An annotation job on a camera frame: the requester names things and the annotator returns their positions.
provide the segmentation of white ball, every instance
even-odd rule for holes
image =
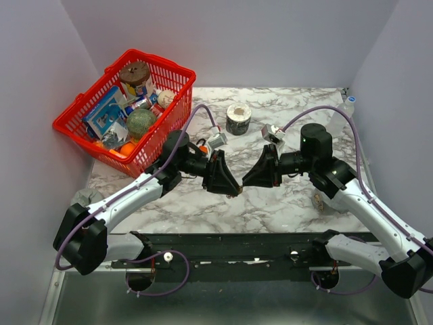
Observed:
[[[158,104],[160,104],[160,106],[165,109],[172,103],[175,96],[176,94],[173,93],[171,90],[163,90],[158,95]]]

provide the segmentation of gray wall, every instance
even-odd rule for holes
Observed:
[[[57,0],[0,10],[0,323],[37,324],[53,270],[52,241],[90,160],[51,129],[98,77]]]
[[[396,0],[62,0],[102,73],[130,47],[202,86],[347,87]]]
[[[433,236],[433,1],[400,1],[351,87],[380,198]],[[420,293],[433,320],[433,297]]]

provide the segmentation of toilet paper roll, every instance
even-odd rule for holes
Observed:
[[[242,135],[247,132],[250,121],[251,108],[247,104],[234,103],[227,109],[225,129],[233,135]]]

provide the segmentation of jar lid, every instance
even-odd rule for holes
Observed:
[[[149,66],[145,62],[133,62],[122,68],[120,71],[120,81],[131,86],[140,86],[150,77]]]

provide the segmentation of green ball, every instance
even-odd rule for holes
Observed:
[[[156,116],[154,113],[143,108],[136,109],[128,116],[127,128],[129,135],[136,140],[140,140],[155,122]]]

